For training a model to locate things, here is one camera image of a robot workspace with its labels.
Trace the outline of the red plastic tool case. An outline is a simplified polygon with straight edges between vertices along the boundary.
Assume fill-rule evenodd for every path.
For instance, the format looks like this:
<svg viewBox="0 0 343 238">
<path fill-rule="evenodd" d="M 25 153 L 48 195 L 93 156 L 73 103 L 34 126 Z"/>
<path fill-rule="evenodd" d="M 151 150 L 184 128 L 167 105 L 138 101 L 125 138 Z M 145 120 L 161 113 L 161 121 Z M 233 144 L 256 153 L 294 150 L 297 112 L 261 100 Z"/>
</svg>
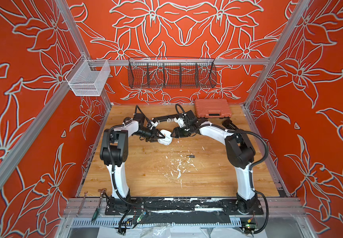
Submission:
<svg viewBox="0 0 343 238">
<path fill-rule="evenodd" d="M 194 101 L 198 118 L 230 118 L 232 111 L 226 99 L 196 99 Z"/>
</svg>

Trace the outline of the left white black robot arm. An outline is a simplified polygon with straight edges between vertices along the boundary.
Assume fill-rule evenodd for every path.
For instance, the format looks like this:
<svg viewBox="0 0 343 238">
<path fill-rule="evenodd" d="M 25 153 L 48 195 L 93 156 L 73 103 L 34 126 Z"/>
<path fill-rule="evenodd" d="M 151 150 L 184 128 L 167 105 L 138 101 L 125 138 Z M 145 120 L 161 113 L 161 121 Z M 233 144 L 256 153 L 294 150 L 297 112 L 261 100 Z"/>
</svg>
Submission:
<svg viewBox="0 0 343 238">
<path fill-rule="evenodd" d="M 141 121 L 125 118 L 123 123 L 106 129 L 100 149 L 100 159 L 110 174 L 111 196 L 119 206 L 140 207 L 142 199 L 132 200 L 127 184 L 125 162 L 129 155 L 129 138 L 133 135 L 144 138 L 147 142 L 166 139 L 158 129 L 149 129 Z"/>
</svg>

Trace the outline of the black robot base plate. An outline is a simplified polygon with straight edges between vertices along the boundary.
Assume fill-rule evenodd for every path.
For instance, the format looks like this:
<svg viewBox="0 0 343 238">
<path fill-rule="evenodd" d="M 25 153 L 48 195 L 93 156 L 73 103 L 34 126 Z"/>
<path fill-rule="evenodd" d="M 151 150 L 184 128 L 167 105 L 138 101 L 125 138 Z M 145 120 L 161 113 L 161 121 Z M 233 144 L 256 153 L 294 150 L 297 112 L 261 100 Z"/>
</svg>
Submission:
<svg viewBox="0 0 343 238">
<path fill-rule="evenodd" d="M 235 197 L 139 197 L 133 209 L 150 212 L 224 212 L 226 215 L 263 215 L 260 201 L 252 206 L 238 202 Z"/>
</svg>

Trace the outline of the small black holder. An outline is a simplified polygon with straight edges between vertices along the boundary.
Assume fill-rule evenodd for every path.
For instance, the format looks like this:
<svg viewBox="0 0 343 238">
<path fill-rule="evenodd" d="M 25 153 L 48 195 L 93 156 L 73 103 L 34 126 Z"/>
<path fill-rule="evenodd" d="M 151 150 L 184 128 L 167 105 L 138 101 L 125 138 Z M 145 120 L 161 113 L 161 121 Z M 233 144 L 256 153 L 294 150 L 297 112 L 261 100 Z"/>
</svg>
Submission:
<svg viewBox="0 0 343 238">
<path fill-rule="evenodd" d="M 222 122 L 222 125 L 228 129 L 228 130 L 232 130 L 232 131 L 237 131 L 239 130 L 239 128 L 232 122 L 232 120 L 230 119 L 226 119 Z"/>
</svg>

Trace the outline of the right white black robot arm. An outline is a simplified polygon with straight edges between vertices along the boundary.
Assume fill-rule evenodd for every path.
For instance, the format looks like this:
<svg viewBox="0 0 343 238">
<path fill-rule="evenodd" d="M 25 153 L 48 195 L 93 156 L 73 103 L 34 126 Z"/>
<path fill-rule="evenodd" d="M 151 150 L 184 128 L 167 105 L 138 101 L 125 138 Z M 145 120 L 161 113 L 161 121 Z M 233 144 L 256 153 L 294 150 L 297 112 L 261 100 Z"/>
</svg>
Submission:
<svg viewBox="0 0 343 238">
<path fill-rule="evenodd" d="M 176 127 L 172 131 L 171 137 L 185 138 L 193 134 L 207 136 L 225 146 L 227 158 L 236 172 L 238 184 L 236 193 L 237 209 L 241 214 L 252 212 L 258 206 L 258 196 L 253 180 L 253 167 L 265 161 L 268 155 L 265 154 L 261 160 L 254 161 L 256 151 L 248 136 L 262 138 L 251 131 L 227 129 L 211 122 L 204 122 L 199 126 Z"/>
</svg>

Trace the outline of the black white hand tool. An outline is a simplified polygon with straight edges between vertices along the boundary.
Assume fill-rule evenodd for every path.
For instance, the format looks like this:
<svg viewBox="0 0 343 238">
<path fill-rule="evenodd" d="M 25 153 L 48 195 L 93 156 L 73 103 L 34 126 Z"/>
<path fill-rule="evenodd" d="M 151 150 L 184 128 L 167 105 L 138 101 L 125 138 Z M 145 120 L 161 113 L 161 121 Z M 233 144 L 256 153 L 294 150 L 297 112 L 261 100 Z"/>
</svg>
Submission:
<svg viewBox="0 0 343 238">
<path fill-rule="evenodd" d="M 173 114 L 173 115 L 166 115 L 166 116 L 160 116 L 160 117 L 155 117 L 151 120 L 151 123 L 156 124 L 156 123 L 162 123 L 162 122 L 167 122 L 167 123 L 175 123 L 176 120 L 179 119 L 178 114 Z"/>
</svg>

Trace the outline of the white alarm device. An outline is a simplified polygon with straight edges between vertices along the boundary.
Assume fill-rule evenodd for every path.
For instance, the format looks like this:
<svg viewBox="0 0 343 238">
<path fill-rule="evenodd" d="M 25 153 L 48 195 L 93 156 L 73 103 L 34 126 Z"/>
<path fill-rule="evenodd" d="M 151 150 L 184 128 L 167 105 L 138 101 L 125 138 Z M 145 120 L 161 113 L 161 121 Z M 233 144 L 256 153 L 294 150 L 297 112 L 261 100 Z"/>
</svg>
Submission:
<svg viewBox="0 0 343 238">
<path fill-rule="evenodd" d="M 164 138 L 158 139 L 158 143 L 169 146 L 172 143 L 171 132 L 168 130 L 161 130 L 160 132 Z"/>
</svg>

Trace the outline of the green handled screwdriver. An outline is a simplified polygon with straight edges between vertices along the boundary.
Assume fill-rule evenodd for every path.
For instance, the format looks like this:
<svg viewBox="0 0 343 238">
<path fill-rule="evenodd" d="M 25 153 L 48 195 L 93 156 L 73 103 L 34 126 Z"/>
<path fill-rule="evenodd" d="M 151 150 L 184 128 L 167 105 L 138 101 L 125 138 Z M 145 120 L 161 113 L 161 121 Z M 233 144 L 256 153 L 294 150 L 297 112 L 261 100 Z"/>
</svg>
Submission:
<svg viewBox="0 0 343 238">
<path fill-rule="evenodd" d="M 94 223 L 97 220 L 97 218 L 98 218 L 98 216 L 100 214 L 101 203 L 102 203 L 102 201 L 100 200 L 99 203 L 98 203 L 98 206 L 97 206 L 97 208 L 96 208 L 96 210 L 95 210 L 95 212 L 93 214 L 93 217 L 92 217 L 92 220 L 91 220 L 92 223 Z"/>
</svg>

